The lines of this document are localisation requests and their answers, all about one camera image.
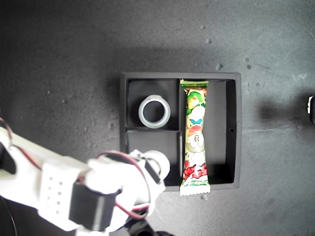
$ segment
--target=black wire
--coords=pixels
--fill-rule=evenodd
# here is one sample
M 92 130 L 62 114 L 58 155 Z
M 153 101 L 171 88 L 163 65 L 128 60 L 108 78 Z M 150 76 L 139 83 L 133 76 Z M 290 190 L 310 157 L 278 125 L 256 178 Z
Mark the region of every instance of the black wire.
M 6 210 L 7 210 L 7 212 L 8 212 L 9 215 L 10 215 L 10 218 L 11 218 L 11 221 L 12 221 L 12 225 L 13 225 L 13 228 L 14 228 L 15 236 L 18 236 L 18 232 L 17 232 L 17 230 L 16 230 L 16 225 L 15 225 L 15 221 L 14 221 L 14 219 L 13 219 L 11 210 L 10 210 L 9 206 L 7 205 L 7 203 L 5 202 L 5 199 L 3 198 L 3 196 L 0 195 L 0 197 L 1 197 L 2 201 L 3 201 L 3 203 L 4 203 L 4 206 L 5 206 Z

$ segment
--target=roll of tape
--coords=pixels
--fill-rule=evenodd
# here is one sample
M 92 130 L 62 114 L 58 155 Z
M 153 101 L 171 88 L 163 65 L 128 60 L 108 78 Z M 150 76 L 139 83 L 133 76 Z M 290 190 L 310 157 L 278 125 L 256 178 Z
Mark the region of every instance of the roll of tape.
M 162 104 L 162 106 L 164 108 L 164 115 L 157 122 L 150 122 L 150 121 L 146 120 L 145 117 L 144 117 L 144 114 L 143 114 L 144 108 L 150 102 L 159 102 L 160 104 Z M 167 101 L 165 101 L 159 95 L 150 95 L 146 99 L 144 99 L 141 102 L 141 104 L 140 104 L 140 107 L 139 107 L 139 118 L 140 118 L 141 122 L 148 128 L 151 128 L 151 129 L 161 128 L 162 126 L 166 125 L 166 123 L 168 122 L 170 116 L 171 116 L 171 109 L 169 107 L 169 104 L 167 103 Z

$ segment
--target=white robotic arm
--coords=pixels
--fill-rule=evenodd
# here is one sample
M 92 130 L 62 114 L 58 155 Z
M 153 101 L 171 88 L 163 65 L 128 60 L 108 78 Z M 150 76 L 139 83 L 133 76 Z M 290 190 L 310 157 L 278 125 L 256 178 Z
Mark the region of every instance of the white robotic arm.
M 9 155 L 16 166 L 15 174 L 0 170 L 0 195 L 38 209 L 65 231 L 77 229 L 79 236 L 107 235 L 130 217 L 143 217 L 133 210 L 152 213 L 170 169 L 158 151 L 105 152 L 85 164 L 10 136 L 4 128 L 0 143 L 0 156 Z

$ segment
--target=black tray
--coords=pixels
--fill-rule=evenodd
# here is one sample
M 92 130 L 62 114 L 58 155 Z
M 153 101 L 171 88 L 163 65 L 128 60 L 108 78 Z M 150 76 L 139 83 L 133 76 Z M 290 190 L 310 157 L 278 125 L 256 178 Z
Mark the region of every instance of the black tray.
M 180 80 L 208 80 L 203 134 L 211 189 L 238 188 L 241 159 L 241 75 L 237 73 L 126 72 L 121 76 L 120 148 L 129 153 L 158 150 L 171 163 L 167 191 L 179 191 L 183 176 L 186 94 Z M 140 103 L 149 95 L 162 96 L 171 117 L 159 129 L 145 127 Z

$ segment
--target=candy package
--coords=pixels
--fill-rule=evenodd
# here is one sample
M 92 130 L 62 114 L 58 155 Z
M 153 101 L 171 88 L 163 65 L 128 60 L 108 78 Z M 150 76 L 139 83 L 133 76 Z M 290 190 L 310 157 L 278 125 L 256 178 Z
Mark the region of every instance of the candy package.
M 181 80 L 187 95 L 185 127 L 185 161 L 180 195 L 209 193 L 205 158 L 205 142 L 202 133 L 206 109 L 208 81 Z

